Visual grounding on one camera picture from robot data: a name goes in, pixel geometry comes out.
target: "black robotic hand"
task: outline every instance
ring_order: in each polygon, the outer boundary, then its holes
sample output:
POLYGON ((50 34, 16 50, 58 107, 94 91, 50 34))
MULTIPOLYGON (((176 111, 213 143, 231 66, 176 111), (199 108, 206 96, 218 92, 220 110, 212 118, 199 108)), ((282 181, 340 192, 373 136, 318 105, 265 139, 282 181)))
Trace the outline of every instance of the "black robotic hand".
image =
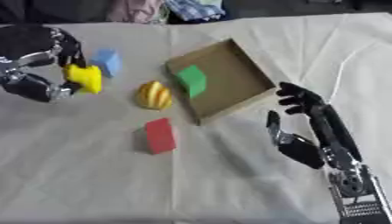
POLYGON ((86 67, 81 43, 59 28, 39 24, 19 24, 0 28, 0 86, 14 95, 38 102, 51 102, 73 95, 81 85, 65 80, 61 85, 24 67, 50 65, 57 60, 60 67, 69 63, 86 67))
MULTIPOLYGON (((267 128, 269 128, 273 142, 284 155, 311 168, 318 169, 324 165, 324 159, 319 155, 319 149, 338 143, 348 149, 357 161, 362 161, 354 140, 331 105, 325 104, 321 96, 303 87, 287 82, 281 82, 279 86, 280 89, 276 94, 284 97, 279 100, 279 104, 289 106, 285 110, 289 115, 307 115, 310 118, 311 128, 318 139, 318 145, 316 145, 302 136, 284 133, 280 130, 278 113, 270 111, 267 128)), ((329 165, 336 167, 336 164, 332 162, 329 165)))
POLYGON ((286 113, 289 115, 305 113, 310 116, 313 107, 325 105, 321 96, 305 88, 288 82, 281 82, 279 83, 279 86, 280 89, 276 94, 286 97, 280 100, 279 104, 282 106, 290 106, 286 109, 286 113))

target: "block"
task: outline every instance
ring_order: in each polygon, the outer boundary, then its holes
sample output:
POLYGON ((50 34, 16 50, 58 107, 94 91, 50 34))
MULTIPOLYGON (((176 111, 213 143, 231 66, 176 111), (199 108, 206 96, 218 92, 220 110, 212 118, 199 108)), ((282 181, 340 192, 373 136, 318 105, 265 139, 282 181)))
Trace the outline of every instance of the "block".
POLYGON ((115 77, 121 69, 120 56, 115 50, 101 49, 90 60, 91 65, 98 66, 108 78, 115 77))
POLYGON ((102 90, 102 73, 98 66, 79 67, 75 64, 66 66, 63 70, 68 81, 79 83, 84 92, 98 94, 102 90))
POLYGON ((197 66, 189 66, 176 75, 184 86, 190 98, 193 98, 206 90, 207 77, 197 66))
POLYGON ((152 154, 172 151, 176 148, 169 119, 162 118, 145 124, 147 141, 152 154))

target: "blue block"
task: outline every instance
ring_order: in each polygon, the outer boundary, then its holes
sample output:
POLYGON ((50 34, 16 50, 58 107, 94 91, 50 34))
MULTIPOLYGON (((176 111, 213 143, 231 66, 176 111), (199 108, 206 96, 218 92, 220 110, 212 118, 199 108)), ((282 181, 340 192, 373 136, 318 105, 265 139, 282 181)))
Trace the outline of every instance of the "blue block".
POLYGON ((115 50, 101 49, 90 60, 91 65, 98 66, 102 74, 113 78, 121 69, 120 56, 115 50))

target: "striped cloth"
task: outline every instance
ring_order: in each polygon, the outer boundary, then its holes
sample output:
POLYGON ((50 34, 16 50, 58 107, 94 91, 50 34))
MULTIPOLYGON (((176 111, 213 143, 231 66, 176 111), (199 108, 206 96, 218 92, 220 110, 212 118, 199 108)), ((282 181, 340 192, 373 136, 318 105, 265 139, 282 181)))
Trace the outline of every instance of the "striped cloth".
POLYGON ((165 0, 169 9, 184 21, 214 18, 225 15, 225 11, 215 5, 203 5, 196 0, 165 0))

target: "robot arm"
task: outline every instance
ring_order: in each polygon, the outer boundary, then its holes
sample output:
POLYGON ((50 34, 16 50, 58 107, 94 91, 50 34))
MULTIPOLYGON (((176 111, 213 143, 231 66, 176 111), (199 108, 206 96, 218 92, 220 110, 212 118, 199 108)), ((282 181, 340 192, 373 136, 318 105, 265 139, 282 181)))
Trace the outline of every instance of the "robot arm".
POLYGON ((59 28, 41 25, 11 25, 0 28, 0 85, 11 94, 38 102, 51 102, 73 95, 81 85, 66 80, 55 85, 24 67, 52 64, 61 67, 69 63, 86 67, 81 44, 59 28))
POLYGON ((362 163, 361 154, 348 130, 331 105, 313 92, 290 83, 281 83, 279 101, 290 106, 286 113, 306 114, 318 145, 296 134, 280 129, 275 111, 268 115, 267 128, 274 145, 287 157, 313 169, 328 164, 330 191, 340 223, 392 223, 392 213, 378 178, 362 163))

